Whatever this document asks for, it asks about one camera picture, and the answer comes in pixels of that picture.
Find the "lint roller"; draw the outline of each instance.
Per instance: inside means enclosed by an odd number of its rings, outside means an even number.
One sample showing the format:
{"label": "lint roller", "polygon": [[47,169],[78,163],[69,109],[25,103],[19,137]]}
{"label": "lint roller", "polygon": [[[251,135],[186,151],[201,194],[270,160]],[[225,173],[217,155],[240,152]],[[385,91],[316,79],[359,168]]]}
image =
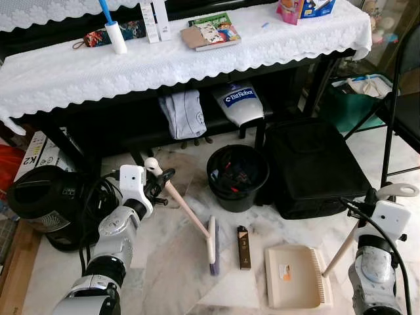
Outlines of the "lint roller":
{"label": "lint roller", "polygon": [[99,3],[105,14],[106,20],[108,21],[108,23],[105,24],[105,28],[110,36],[112,48],[114,48],[114,51],[117,54],[125,54],[127,52],[127,46],[125,45],[118,23],[111,19],[111,14],[108,9],[108,5],[106,4],[106,0],[99,0]]}

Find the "marble floor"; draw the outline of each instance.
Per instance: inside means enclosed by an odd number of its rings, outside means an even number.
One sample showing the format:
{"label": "marble floor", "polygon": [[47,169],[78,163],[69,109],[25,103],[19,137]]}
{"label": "marble floor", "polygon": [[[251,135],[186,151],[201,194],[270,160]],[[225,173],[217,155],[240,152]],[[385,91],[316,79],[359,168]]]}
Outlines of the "marble floor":
{"label": "marble floor", "polygon": [[[268,307],[264,248],[299,243],[320,250],[329,262],[355,223],[346,213],[306,220],[284,220],[271,206],[252,207],[244,213],[222,209],[207,185],[205,166],[210,155],[227,144],[252,145],[255,130],[238,139],[236,133],[213,137],[214,143],[192,142],[185,150],[179,144],[156,148],[163,168],[177,170],[172,182],[202,222],[214,215],[220,224],[220,275],[210,276],[205,242],[177,205],[157,206],[149,219],[141,222],[135,255],[121,294],[122,315],[353,315],[352,286],[348,267],[354,260],[356,244],[331,273],[333,307],[323,310],[277,311]],[[378,186],[385,129],[355,134],[348,145],[373,186]],[[102,162],[107,173],[134,161],[129,154],[109,157]],[[420,164],[419,156],[394,136],[390,171]],[[393,182],[420,186],[420,171],[398,175]],[[406,226],[408,240],[399,243],[409,275],[413,314],[420,315],[420,196],[398,200],[412,212]],[[236,227],[249,231],[252,269],[239,269]],[[24,305],[24,315],[48,315],[54,305],[79,277],[77,253],[60,253],[43,238],[35,262]],[[400,269],[397,271],[398,300],[404,306]]]}

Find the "white table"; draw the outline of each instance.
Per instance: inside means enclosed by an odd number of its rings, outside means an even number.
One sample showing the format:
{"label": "white table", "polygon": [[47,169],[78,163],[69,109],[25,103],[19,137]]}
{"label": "white table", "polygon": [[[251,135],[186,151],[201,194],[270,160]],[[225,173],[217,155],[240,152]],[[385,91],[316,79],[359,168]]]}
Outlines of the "white table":
{"label": "white table", "polygon": [[73,50],[77,41],[70,41],[9,56],[0,68],[0,120],[23,135],[11,117],[334,51],[354,49],[359,59],[370,50],[369,16],[346,0],[336,0],[331,14],[300,20],[298,26],[283,22],[276,5],[227,11],[242,42],[223,49],[189,49],[180,38],[187,18],[171,22],[171,41],[134,39],[124,55],[115,55],[109,45]]}

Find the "book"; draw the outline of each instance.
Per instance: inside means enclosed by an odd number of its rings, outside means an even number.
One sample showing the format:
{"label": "book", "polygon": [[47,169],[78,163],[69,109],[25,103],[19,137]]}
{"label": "book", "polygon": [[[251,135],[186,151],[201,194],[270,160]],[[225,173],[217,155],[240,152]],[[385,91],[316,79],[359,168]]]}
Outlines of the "book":
{"label": "book", "polygon": [[241,37],[226,12],[188,21],[188,26],[197,27],[204,39],[198,47],[194,47],[196,51],[206,51],[241,42]]}

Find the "green storage box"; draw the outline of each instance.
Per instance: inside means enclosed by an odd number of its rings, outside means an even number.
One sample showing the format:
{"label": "green storage box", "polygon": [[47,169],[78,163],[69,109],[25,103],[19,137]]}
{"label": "green storage box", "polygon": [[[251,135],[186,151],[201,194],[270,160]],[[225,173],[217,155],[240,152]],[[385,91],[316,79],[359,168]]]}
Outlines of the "green storage box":
{"label": "green storage box", "polygon": [[[385,76],[379,74],[369,76],[370,78],[380,77],[384,83],[392,88],[392,83]],[[361,76],[351,79],[353,81],[363,81],[366,78],[366,76]],[[368,114],[374,104],[382,101],[380,98],[364,94],[346,94],[340,88],[346,82],[346,79],[342,79],[331,82],[327,86],[319,113],[322,119],[334,124],[341,133],[353,129]],[[362,128],[375,127],[382,124],[383,122],[374,115],[363,124]]]}

